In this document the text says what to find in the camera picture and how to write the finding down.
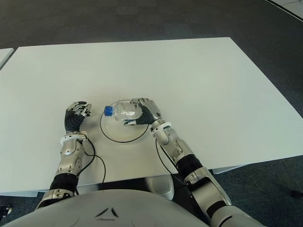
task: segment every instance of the plastic water bottle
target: plastic water bottle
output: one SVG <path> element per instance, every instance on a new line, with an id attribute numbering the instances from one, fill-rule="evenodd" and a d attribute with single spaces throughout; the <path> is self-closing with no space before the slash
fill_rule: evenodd
<path id="1" fill-rule="evenodd" d="M 142 115 L 142 109 L 134 103 L 117 103 L 104 108 L 105 116 L 113 116 L 117 121 L 136 120 Z"/>

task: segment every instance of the black circle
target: black circle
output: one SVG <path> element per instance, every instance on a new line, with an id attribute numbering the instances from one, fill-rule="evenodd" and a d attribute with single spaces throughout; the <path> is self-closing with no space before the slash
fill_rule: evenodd
<path id="1" fill-rule="evenodd" d="M 116 104 L 116 103 L 118 103 L 118 102 L 122 102 L 122 101 L 130 101 L 130 99 L 122 99 L 122 100 L 116 101 L 116 102 L 112 103 L 110 106 L 112 106 L 113 104 Z M 148 124 L 147 127 L 146 127 L 146 129 L 145 129 L 145 131 L 144 131 L 139 137 L 137 137 L 137 138 L 135 138 L 135 139 L 133 139 L 133 140 L 129 140 L 129 141 L 117 141 L 117 140 L 113 140 L 112 138 L 109 138 L 109 137 L 104 133 L 104 131 L 103 131 L 103 129 L 102 129 L 101 120 L 102 120 L 103 115 L 104 115 L 104 111 L 103 111 L 103 113 L 102 113 L 102 115 L 101 115 L 101 117 L 100 117 L 100 129 L 101 129 L 103 135 L 104 135 L 106 138 L 108 138 L 109 140 L 113 141 L 113 142 L 117 142 L 117 143 L 129 143 L 129 142 L 133 142 L 133 141 L 135 141 L 135 140 L 141 138 L 141 137 L 146 133 L 146 131 L 147 131 L 148 127 L 149 127 L 149 124 Z"/>

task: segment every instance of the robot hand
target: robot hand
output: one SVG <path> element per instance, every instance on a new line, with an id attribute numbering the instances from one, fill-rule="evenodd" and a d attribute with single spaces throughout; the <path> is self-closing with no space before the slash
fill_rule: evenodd
<path id="1" fill-rule="evenodd" d="M 91 104 L 79 101 L 72 103 L 65 112 L 64 126 L 66 133 L 80 131 L 80 126 L 86 116 L 89 116 Z"/>
<path id="2" fill-rule="evenodd" d="M 136 119 L 136 124 L 153 124 L 162 118 L 159 108 L 148 98 L 133 98 L 131 103 L 138 104 L 142 109 L 142 115 Z"/>

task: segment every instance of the black cable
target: black cable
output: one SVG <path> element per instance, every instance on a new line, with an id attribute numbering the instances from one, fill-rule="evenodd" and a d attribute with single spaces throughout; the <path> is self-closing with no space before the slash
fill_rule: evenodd
<path id="1" fill-rule="evenodd" d="M 95 159 L 95 157 L 98 157 L 101 161 L 102 161 L 102 163 L 103 163 L 103 166 L 104 166 L 104 176 L 103 176 L 103 180 L 102 180 L 102 184 L 104 183 L 104 181 L 105 181 L 105 175 L 106 175 L 106 166 L 105 166 L 105 163 L 104 163 L 104 160 L 100 157 L 100 156 L 98 156 L 98 155 L 96 155 L 96 149 L 95 149 L 95 146 L 94 146 L 94 144 L 90 141 L 90 139 L 89 138 L 87 138 L 87 140 L 88 140 L 88 142 L 91 144 L 91 146 L 93 147 L 93 150 L 94 150 L 94 154 L 93 155 L 89 155 L 88 153 L 86 153 L 86 151 L 84 151 L 84 153 L 87 155 L 87 156 L 93 156 L 93 158 L 91 159 L 91 161 L 83 168 L 83 169 L 81 169 L 80 170 L 80 172 L 78 172 L 78 174 L 77 174 L 77 176 L 79 176 L 93 161 L 94 161 L 94 159 Z M 75 190 L 75 193 L 76 193 L 76 195 L 79 195 L 79 192 L 78 192 L 78 189 L 76 188 L 76 190 Z"/>
<path id="2" fill-rule="evenodd" d="M 98 157 L 98 158 L 102 161 L 103 166 L 104 166 L 104 176 L 103 176 L 103 180 L 102 180 L 102 185 L 103 185 L 104 180 L 105 180 L 105 175 L 106 175 L 106 167 L 105 167 L 104 160 L 103 160 L 99 155 L 89 155 L 88 153 L 86 153 L 86 151 L 85 151 L 85 154 L 86 154 L 87 156 L 95 156 L 95 157 Z"/>
<path id="3" fill-rule="evenodd" d="M 163 163 L 163 161 L 162 161 L 162 159 L 161 159 L 161 157 L 160 157 L 159 150 L 158 150 L 158 146 L 157 146 L 157 139 L 156 139 L 156 149 L 157 149 L 157 153 L 158 153 L 158 156 L 159 156 L 159 159 L 160 159 L 162 165 L 167 169 L 167 171 L 169 171 L 170 175 L 172 175 L 171 171 L 166 167 L 166 165 L 164 165 L 164 163 Z"/>
<path id="4" fill-rule="evenodd" d="M 174 167 L 176 167 L 175 164 L 173 163 L 173 161 L 170 159 L 170 157 L 169 157 L 169 156 L 166 154 L 166 152 L 164 151 L 163 147 L 160 146 L 160 148 L 162 149 L 162 151 L 163 151 L 163 153 L 166 155 L 166 157 L 169 159 L 169 161 L 172 163 L 172 165 L 173 165 Z M 169 171 L 169 173 L 170 173 L 177 181 L 179 181 L 181 184 L 183 184 L 183 186 L 186 186 L 182 180 L 180 180 L 177 176 L 173 175 L 173 174 L 171 173 L 171 171 L 166 167 L 166 165 L 164 165 L 164 163 L 163 163 L 163 161 L 162 161 L 162 159 L 161 159 L 161 157 L 160 157 L 160 154 L 159 154 L 159 150 L 158 150 L 158 146 L 157 146 L 157 139 L 156 139 L 156 149 L 157 149 L 157 153 L 158 153 L 159 159 L 160 159 L 161 163 L 163 164 L 163 166 L 167 169 L 167 171 Z"/>
<path id="5" fill-rule="evenodd" d="M 281 6 L 285 6 L 287 4 L 295 3 L 295 2 L 298 2 L 298 1 L 291 1 L 291 2 L 285 3 L 285 4 L 281 5 Z"/>
<path id="6" fill-rule="evenodd" d="M 112 106 L 113 104 L 116 104 L 116 103 L 118 103 L 118 102 L 122 102 L 122 101 L 130 101 L 130 99 L 122 99 L 122 100 L 116 101 L 116 102 L 112 103 L 110 106 Z M 135 138 L 135 139 L 133 139 L 133 140 L 129 140 L 129 141 L 117 141 L 117 140 L 113 140 L 112 138 L 108 137 L 108 136 L 104 133 L 104 131 L 103 131 L 103 128 L 102 128 L 102 125 L 101 125 L 101 121 L 102 121 L 103 115 L 104 115 L 104 112 L 102 113 L 102 115 L 101 115 L 101 117 L 100 117 L 100 129 L 101 129 L 101 132 L 103 133 L 103 135 L 104 135 L 106 138 L 108 138 L 109 140 L 111 140 L 111 141 L 113 141 L 113 142 L 117 142 L 117 143 L 129 143 L 129 142 L 133 142 L 133 141 L 139 139 L 140 137 L 142 137 L 142 136 L 146 133 L 146 131 L 148 130 L 148 127 L 149 127 L 149 125 L 147 125 L 145 131 L 144 131 L 139 137 L 137 137 L 137 138 Z"/>
<path id="7" fill-rule="evenodd" d="M 94 161 L 95 156 L 96 156 L 96 149 L 95 146 L 93 145 L 93 143 L 90 141 L 89 138 L 87 138 L 87 141 L 91 144 L 91 146 L 93 147 L 94 150 L 94 154 L 93 154 L 93 158 L 91 159 L 91 161 L 83 168 L 80 170 L 80 172 L 78 172 L 78 174 L 76 176 L 79 176 L 87 167 L 89 167 L 89 165 Z"/>

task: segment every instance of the robot chest logo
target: robot chest logo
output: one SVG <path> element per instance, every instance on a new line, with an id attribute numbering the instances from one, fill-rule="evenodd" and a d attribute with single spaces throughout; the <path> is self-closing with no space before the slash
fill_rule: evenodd
<path id="1" fill-rule="evenodd" d="M 114 208 L 109 209 L 108 207 L 95 216 L 97 220 L 101 221 L 115 221 L 118 217 Z"/>

